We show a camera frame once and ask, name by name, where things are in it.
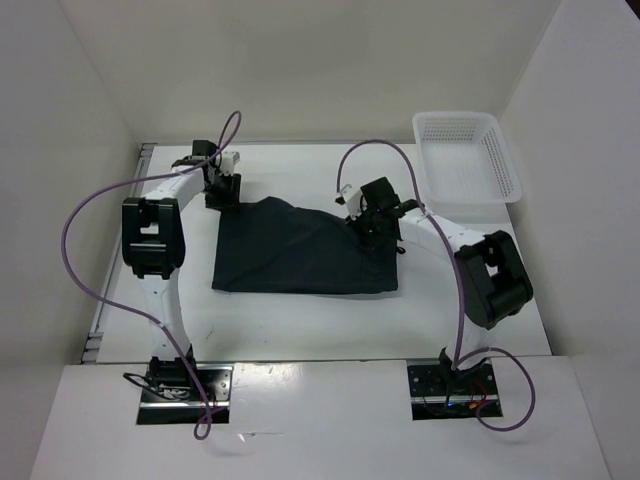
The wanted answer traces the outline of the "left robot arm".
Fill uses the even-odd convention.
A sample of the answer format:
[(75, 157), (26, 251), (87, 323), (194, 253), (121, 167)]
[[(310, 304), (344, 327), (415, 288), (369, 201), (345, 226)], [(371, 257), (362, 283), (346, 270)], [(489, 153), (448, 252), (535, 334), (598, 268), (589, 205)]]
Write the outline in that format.
[(214, 210), (237, 206), (239, 162), (239, 153), (218, 152), (215, 143), (195, 140), (191, 154), (171, 165), (168, 178), (122, 203), (123, 261), (140, 281), (147, 312), (154, 317), (150, 324), (159, 329), (142, 384), (167, 400), (191, 398), (200, 385), (179, 298), (179, 273), (186, 258), (181, 212), (200, 194)]

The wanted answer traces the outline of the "dark navy shorts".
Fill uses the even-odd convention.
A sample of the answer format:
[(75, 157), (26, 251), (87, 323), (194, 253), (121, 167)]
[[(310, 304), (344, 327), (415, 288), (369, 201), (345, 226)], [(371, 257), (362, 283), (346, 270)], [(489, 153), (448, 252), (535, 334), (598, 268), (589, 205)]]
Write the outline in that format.
[(367, 247), (345, 220), (267, 197), (221, 213), (212, 288), (312, 295), (394, 292), (396, 242)]

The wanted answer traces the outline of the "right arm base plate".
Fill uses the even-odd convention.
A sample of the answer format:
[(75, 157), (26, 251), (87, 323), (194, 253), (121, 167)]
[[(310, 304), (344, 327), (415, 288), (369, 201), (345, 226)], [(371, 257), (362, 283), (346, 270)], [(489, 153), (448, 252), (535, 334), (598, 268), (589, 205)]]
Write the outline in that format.
[(450, 420), (502, 417), (492, 365), (484, 361), (461, 379), (448, 379), (437, 360), (408, 362), (406, 366), (412, 419)]

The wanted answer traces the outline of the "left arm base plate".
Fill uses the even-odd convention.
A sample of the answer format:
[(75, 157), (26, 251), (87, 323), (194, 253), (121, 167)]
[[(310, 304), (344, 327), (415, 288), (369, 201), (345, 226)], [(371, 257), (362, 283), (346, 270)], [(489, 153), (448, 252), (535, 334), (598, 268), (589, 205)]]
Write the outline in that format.
[[(203, 365), (197, 375), (207, 394), (212, 409), (213, 424), (228, 424), (230, 418), (231, 380), (230, 365)], [(141, 387), (136, 424), (195, 425), (205, 416), (205, 405), (195, 387), (159, 384), (152, 386), (150, 375), (130, 374)]]

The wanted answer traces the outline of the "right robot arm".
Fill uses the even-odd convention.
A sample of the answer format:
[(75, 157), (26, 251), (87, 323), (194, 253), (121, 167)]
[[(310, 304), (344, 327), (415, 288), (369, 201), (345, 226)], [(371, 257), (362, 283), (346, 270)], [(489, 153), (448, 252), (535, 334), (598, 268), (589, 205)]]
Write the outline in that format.
[(381, 177), (358, 189), (343, 187), (336, 200), (346, 205), (347, 224), (361, 241), (410, 243), (450, 261), (458, 290), (455, 338), (439, 354), (440, 385), (460, 393), (491, 350), (490, 335), (500, 321), (517, 315), (533, 298), (533, 287), (510, 234), (469, 229), (426, 210), (416, 199), (402, 201)]

